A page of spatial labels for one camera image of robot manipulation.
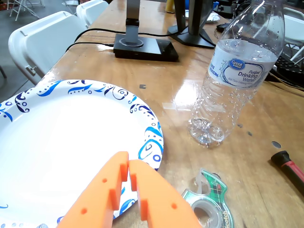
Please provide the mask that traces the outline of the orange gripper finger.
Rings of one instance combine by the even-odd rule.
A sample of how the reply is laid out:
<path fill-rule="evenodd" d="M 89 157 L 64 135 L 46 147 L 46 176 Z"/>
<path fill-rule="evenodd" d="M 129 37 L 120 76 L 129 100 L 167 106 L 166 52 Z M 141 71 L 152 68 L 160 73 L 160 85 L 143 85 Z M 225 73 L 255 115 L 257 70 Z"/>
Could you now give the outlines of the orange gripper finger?
<path fill-rule="evenodd" d="M 148 227 L 201 227 L 190 204 L 156 170 L 141 160 L 130 160 L 129 173 L 141 220 L 147 221 Z"/>
<path fill-rule="evenodd" d="M 110 228 L 128 176 L 128 152 L 117 152 L 101 168 L 58 224 L 59 228 Z"/>

